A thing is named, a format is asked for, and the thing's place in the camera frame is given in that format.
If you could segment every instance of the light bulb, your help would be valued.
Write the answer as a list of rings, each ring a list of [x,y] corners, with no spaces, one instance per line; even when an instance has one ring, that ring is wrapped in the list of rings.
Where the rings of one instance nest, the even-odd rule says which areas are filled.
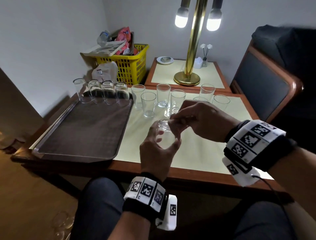
[[[176,15],[176,20],[174,21],[175,25],[179,28],[184,28],[188,22],[188,17],[180,17]]]
[[[188,22],[189,9],[185,7],[180,7],[177,11],[176,19],[174,21],[175,25],[179,28],[184,28]]]
[[[216,31],[219,29],[222,19],[207,19],[206,28],[209,31]]]
[[[220,9],[212,9],[207,19],[206,28],[209,31],[216,31],[222,21],[222,12]]]

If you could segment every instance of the pink package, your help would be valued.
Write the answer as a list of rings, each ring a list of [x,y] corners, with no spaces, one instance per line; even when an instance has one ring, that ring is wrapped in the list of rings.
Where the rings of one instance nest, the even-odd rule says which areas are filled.
[[[122,28],[120,32],[118,33],[118,37],[116,38],[115,41],[124,41],[124,40],[126,40],[125,45],[115,53],[116,55],[123,54],[124,50],[130,46],[129,44],[129,41],[131,40],[130,27]]]

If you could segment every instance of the lamp base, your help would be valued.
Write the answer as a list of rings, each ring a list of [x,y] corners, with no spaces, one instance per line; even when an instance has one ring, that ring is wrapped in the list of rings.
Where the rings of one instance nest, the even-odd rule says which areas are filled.
[[[199,75],[192,73],[191,76],[187,76],[184,72],[178,72],[174,75],[173,80],[183,86],[195,86],[200,83]]]

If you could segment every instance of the gold lamp pole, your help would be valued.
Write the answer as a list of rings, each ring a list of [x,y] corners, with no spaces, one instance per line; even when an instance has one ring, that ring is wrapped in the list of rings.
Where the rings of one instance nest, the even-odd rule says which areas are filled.
[[[192,71],[198,48],[198,41],[201,35],[206,5],[207,0],[197,0],[185,69],[184,72],[178,72],[173,77],[174,81],[180,85],[195,86],[200,83],[200,77],[197,74],[192,73]]]

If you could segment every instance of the tabletop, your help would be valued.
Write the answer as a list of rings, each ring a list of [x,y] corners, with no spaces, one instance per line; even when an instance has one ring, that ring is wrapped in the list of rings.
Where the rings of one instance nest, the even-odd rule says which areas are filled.
[[[146,87],[147,91],[155,91],[155,87]],[[187,99],[192,99],[198,95],[197,90],[185,90]],[[228,106],[226,112],[234,115],[240,120],[248,118],[258,119],[257,114],[252,109],[248,100],[244,95],[225,93],[231,99],[232,105]],[[128,121],[122,143],[115,157],[115,160],[102,161],[97,163],[77,163],[64,161],[42,160],[32,154],[30,147],[38,140],[38,138],[53,124],[67,107],[77,98],[74,95],[68,103],[60,108],[13,156],[12,160],[22,163],[28,169],[33,171],[45,171],[58,174],[69,174],[84,177],[109,176],[118,178],[120,181],[131,181],[131,179],[140,173],[139,163],[139,144],[146,136],[149,126],[155,120],[144,120],[140,118],[141,110],[133,109]],[[157,119],[161,119],[163,112],[157,114]],[[188,191],[198,191],[203,193],[226,195],[238,197],[241,193],[246,192],[262,192],[267,191],[268,187],[265,183],[258,181],[250,187],[240,187],[228,170],[222,163],[223,143],[215,143],[202,139],[186,130],[182,136],[183,142],[179,152],[175,156],[174,162],[170,169],[166,185],[170,188],[183,189]],[[197,149],[203,151],[188,151],[190,146],[200,146]],[[272,187],[279,192],[285,190],[272,180],[267,173],[263,173],[263,177]]]
[[[151,65],[149,74],[147,76],[145,86],[155,87],[159,83],[166,83],[177,89],[190,89],[199,90],[202,84],[212,84],[217,92],[231,92],[218,64],[216,62],[208,62],[207,67],[200,69],[193,69],[193,73],[196,73],[201,78],[201,81],[196,86],[182,86],[177,84],[173,77],[177,72],[184,69],[185,60],[175,59],[173,63],[168,65],[162,65],[157,63],[157,58],[154,59]]]

